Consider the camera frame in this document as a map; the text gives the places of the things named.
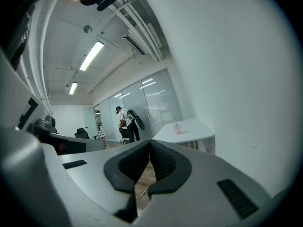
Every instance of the black pants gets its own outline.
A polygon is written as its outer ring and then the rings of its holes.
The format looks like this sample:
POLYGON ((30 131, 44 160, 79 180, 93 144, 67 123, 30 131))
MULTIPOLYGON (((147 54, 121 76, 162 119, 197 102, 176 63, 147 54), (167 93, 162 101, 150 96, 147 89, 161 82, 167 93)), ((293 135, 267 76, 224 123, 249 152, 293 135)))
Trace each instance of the black pants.
POLYGON ((130 125, 127 126, 127 133, 128 133, 130 143, 134 142, 134 134, 136 136, 137 141, 140 140, 138 127, 137 127, 136 123, 134 122, 134 120, 131 122, 130 125))

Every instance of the desk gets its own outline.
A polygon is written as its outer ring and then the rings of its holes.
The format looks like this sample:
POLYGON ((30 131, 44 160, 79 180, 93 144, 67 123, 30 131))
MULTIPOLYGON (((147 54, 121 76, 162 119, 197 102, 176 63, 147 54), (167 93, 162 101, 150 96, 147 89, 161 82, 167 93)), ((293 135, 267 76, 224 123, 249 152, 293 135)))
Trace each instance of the desk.
POLYGON ((169 143, 185 143, 191 148, 193 142, 194 148, 196 148, 196 141, 198 142, 198 149, 201 151, 209 151, 208 147, 203 143, 205 139, 213 138, 214 133, 205 126, 199 119, 188 119, 179 121, 181 125, 181 134, 176 134, 174 130, 175 123, 168 123, 152 138, 153 140, 162 140, 169 143))
POLYGON ((75 142, 75 145, 77 145, 77 143, 85 143, 86 152, 105 149, 105 142, 104 140, 101 139, 90 140, 90 139, 74 138, 74 137, 68 137, 65 135, 55 134, 55 133, 49 133, 48 136, 55 140, 69 141, 70 147, 73 147, 73 142, 75 142))

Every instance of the black office chair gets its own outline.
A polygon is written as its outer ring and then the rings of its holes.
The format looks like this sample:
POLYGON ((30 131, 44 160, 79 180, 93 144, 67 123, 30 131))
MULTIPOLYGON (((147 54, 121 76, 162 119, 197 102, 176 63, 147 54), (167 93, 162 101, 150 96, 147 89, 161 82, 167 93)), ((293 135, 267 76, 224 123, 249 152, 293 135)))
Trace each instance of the black office chair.
POLYGON ((75 137, 81 138, 81 139, 89 139, 89 135, 83 128, 77 129, 77 133, 75 133, 75 137))

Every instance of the white desk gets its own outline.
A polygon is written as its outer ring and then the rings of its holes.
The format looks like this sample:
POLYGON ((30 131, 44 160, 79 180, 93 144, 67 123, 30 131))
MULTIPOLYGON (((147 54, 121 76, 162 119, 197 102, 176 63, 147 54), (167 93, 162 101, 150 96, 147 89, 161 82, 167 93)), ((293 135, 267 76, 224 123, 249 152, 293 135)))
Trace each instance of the white desk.
POLYGON ((177 122, 181 125, 181 134, 176 134, 174 130, 175 123, 168 123, 152 138, 153 140, 162 140, 170 143, 193 142, 198 141, 199 150, 206 151, 202 140, 211 138, 214 133, 205 126, 199 119, 188 119, 177 122))

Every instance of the glass door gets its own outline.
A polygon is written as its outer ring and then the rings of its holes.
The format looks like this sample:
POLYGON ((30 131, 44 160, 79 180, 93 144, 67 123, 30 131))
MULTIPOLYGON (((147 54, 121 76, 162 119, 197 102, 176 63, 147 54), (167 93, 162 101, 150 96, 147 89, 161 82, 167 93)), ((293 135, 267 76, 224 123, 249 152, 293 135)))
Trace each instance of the glass door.
POLYGON ((148 116, 148 111, 144 99, 144 93, 140 89, 142 84, 140 81, 130 85, 122 90, 124 107, 134 110, 142 120, 145 130, 139 130, 140 140, 150 140, 153 138, 152 127, 148 116))
POLYGON ((101 121, 100 106, 99 105, 95 106, 94 110, 95 110, 95 117, 96 117, 96 123, 97 123, 97 129, 98 129, 99 137, 103 138, 105 135, 104 135, 104 129, 103 129, 103 126, 102 126, 102 121, 101 121))
POLYGON ((174 86, 167 70, 141 80, 145 100, 156 135, 167 123, 183 120, 174 86))
POLYGON ((113 122, 112 122, 112 116, 110 114, 109 109, 109 102, 108 99, 104 100, 99 104, 100 107, 100 116, 102 120, 102 126, 104 130, 104 135, 106 140, 117 140, 113 122))
POLYGON ((85 131, 89 135, 89 138, 93 140, 94 136, 99 135, 96 127, 94 109, 93 108, 83 109, 83 119, 84 119, 85 131))
POLYGON ((118 115, 116 114, 116 108, 118 106, 121 108, 124 108, 122 98, 123 98, 123 95, 122 95, 121 91, 115 93, 113 96, 111 96, 109 98, 110 115, 112 117, 114 132, 116 134, 117 141, 122 140, 122 135, 119 130, 120 121, 118 120, 118 115))

